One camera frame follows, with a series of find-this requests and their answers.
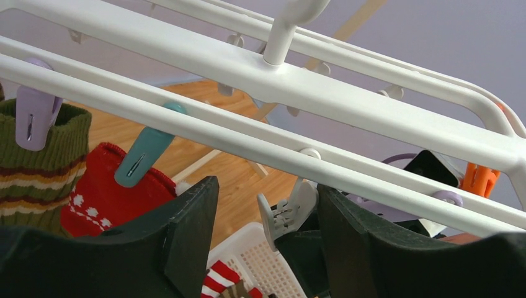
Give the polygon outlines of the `white plastic clip hanger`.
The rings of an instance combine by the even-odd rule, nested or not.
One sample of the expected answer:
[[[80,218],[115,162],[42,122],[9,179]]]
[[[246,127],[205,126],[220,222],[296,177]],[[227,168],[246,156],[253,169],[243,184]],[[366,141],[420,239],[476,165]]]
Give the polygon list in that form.
[[[104,1],[2,1],[131,52],[246,92],[508,175],[525,200],[525,127],[485,89],[297,29],[326,1],[292,1],[276,20],[219,1],[159,5],[267,41],[263,55]],[[284,62],[289,50],[466,107],[477,127]],[[486,237],[525,230],[525,213],[435,181],[24,43],[1,39],[1,77],[263,165]]]

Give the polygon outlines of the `red christmas sock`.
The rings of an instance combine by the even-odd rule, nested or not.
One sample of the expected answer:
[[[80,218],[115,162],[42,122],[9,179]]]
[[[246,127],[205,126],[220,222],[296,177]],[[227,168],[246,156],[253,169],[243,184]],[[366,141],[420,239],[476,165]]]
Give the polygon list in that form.
[[[97,236],[125,224],[173,199],[192,185],[175,183],[152,168],[131,188],[114,180],[125,151],[112,143],[100,143],[88,155],[86,172],[61,210],[60,223],[73,237]]]

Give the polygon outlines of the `olive green striped sock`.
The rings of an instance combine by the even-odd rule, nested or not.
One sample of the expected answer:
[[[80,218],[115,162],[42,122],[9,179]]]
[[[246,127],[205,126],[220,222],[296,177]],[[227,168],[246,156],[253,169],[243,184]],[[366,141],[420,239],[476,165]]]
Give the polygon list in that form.
[[[1,102],[1,225],[24,225],[61,237],[61,210],[86,170],[92,115],[63,104],[45,148],[30,151],[15,141],[16,100]]]

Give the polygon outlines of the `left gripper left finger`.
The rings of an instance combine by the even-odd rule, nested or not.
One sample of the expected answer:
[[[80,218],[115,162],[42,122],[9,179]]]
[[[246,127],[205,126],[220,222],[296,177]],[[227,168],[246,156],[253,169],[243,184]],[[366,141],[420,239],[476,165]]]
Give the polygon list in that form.
[[[1,229],[2,297],[199,297],[218,203],[207,176],[96,237]]]

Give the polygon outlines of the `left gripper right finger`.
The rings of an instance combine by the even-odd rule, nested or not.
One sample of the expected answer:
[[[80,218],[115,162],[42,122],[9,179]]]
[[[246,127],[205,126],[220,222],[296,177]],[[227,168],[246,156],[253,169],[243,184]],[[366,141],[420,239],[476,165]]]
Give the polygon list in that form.
[[[332,297],[524,297],[525,234],[464,245],[385,220],[318,186],[319,228]]]

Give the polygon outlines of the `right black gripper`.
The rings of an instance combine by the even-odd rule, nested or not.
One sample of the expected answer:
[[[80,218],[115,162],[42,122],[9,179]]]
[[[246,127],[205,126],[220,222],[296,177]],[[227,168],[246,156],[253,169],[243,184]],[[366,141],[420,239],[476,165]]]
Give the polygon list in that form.
[[[274,241],[307,297],[329,297],[329,281],[323,255],[323,241],[316,211],[295,232]]]

